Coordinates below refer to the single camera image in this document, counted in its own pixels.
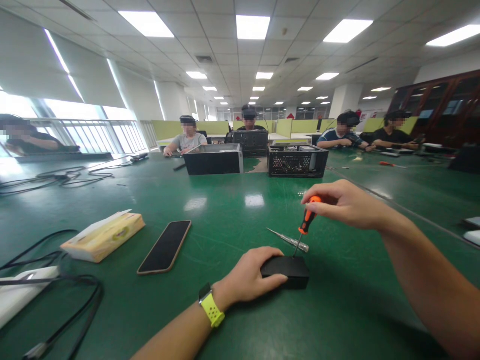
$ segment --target green table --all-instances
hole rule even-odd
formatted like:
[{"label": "green table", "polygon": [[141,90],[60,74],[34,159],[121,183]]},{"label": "green table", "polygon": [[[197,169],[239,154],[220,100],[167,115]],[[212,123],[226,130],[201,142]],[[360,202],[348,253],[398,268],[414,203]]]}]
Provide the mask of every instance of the green table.
[{"label": "green table", "polygon": [[[357,154],[364,158],[362,162],[353,161]],[[450,173],[444,165],[423,165],[415,158],[395,160],[399,165],[412,162],[408,171],[414,180],[410,180],[398,174],[402,169],[375,165],[380,159],[355,151],[331,152],[328,165],[365,185],[373,181],[369,174],[386,177],[388,184],[381,179],[375,184],[403,206],[421,203],[412,198],[424,197],[421,211],[431,211],[431,219],[448,218],[437,206],[429,209],[428,202],[435,196],[436,201],[455,207],[455,211],[461,207],[457,201],[474,205],[472,197],[463,195],[463,187],[472,188],[477,177]],[[188,176],[186,169],[173,172],[182,162],[153,153],[149,160],[113,170],[115,178],[94,185],[49,187],[0,198],[0,264],[55,231],[82,230],[127,209],[143,215],[146,227],[101,264],[65,262],[69,271],[93,274],[105,285],[103,303],[78,359],[128,359],[196,301],[201,286],[228,274],[251,248],[274,246],[291,254],[293,247],[266,227],[296,238],[305,191],[316,183],[340,179],[332,171],[326,171],[320,180],[269,178],[266,173]],[[14,166],[9,168],[12,175],[2,180],[75,165]],[[430,171],[461,183],[444,183],[428,175]],[[422,177],[441,183],[442,188],[434,190],[426,184],[431,193],[424,193]],[[415,190],[404,192],[409,182]],[[458,193],[442,191],[449,187]],[[473,215],[478,215],[478,202],[475,206]],[[416,216],[410,217],[463,274],[480,285],[478,250]],[[164,228],[179,220],[192,220],[192,228],[173,270],[138,276],[138,267]],[[53,239],[31,256],[54,251],[67,239]],[[318,218],[304,241],[310,246],[304,255],[311,273],[308,288],[278,291],[235,306],[202,349],[200,359],[422,359],[442,354],[410,308],[377,233]],[[68,283],[50,285],[0,330],[2,359],[18,359],[46,340],[90,292]],[[67,331],[48,359],[66,356],[82,324],[80,321]]]}]

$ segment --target watch face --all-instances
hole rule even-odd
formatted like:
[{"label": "watch face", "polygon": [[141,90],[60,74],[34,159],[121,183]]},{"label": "watch face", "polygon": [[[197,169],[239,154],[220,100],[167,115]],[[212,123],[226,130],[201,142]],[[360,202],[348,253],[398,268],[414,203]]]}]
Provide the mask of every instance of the watch face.
[{"label": "watch face", "polygon": [[198,293],[198,302],[201,303],[212,292],[212,286],[208,282]]}]

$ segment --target railing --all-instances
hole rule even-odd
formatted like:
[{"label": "railing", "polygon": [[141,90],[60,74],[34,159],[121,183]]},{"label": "railing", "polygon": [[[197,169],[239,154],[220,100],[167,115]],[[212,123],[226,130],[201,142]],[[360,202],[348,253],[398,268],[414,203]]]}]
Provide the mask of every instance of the railing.
[{"label": "railing", "polygon": [[[66,146],[79,146],[86,154],[130,154],[158,147],[151,121],[142,121],[141,130],[138,123],[131,120],[35,118],[30,122],[39,132],[50,134]],[[9,154],[2,148],[0,157],[5,156]]]}]

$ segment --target red screwdriver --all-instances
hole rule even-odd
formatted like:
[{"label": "red screwdriver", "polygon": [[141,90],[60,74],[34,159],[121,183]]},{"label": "red screwdriver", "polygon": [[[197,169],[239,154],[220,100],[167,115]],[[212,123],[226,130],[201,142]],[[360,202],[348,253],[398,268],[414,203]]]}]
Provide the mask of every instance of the red screwdriver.
[{"label": "red screwdriver", "polygon": [[391,167],[395,167],[395,168],[408,169],[408,167],[395,165],[395,164],[392,164],[392,163],[389,163],[389,162],[386,162],[386,161],[380,161],[380,165],[391,166]]},{"label": "red screwdriver", "polygon": [[[308,203],[321,203],[322,199],[319,196],[312,196]],[[303,222],[301,223],[301,227],[298,228],[300,232],[300,238],[298,239],[298,243],[296,244],[295,252],[293,253],[293,257],[297,254],[297,250],[299,249],[300,241],[302,240],[303,235],[307,235],[309,233],[310,224],[314,221],[317,217],[316,213],[311,212],[308,209],[305,209],[305,215],[303,216]]]}]

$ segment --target gray t-shirt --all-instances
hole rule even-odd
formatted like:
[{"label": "gray t-shirt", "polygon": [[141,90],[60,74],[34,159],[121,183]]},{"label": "gray t-shirt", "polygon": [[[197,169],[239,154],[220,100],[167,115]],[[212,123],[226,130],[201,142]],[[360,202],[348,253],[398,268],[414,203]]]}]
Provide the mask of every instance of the gray t-shirt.
[{"label": "gray t-shirt", "polygon": [[177,135],[173,139],[172,144],[175,144],[179,150],[185,150],[196,148],[197,146],[206,142],[207,138],[205,137],[205,135],[197,132],[192,138],[188,138],[185,134]]}]

